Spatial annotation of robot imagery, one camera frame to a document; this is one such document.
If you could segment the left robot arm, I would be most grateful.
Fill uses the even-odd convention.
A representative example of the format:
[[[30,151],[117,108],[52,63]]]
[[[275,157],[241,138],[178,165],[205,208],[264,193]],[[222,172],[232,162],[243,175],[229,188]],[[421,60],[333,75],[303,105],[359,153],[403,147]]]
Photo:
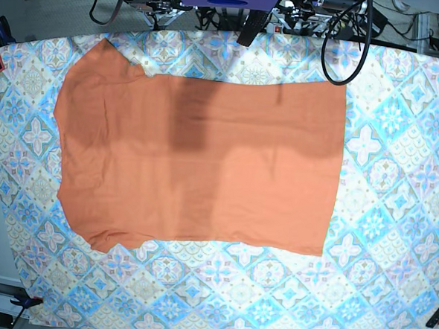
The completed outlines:
[[[335,18],[367,13],[367,0],[279,0],[269,16],[269,33],[320,37]]]

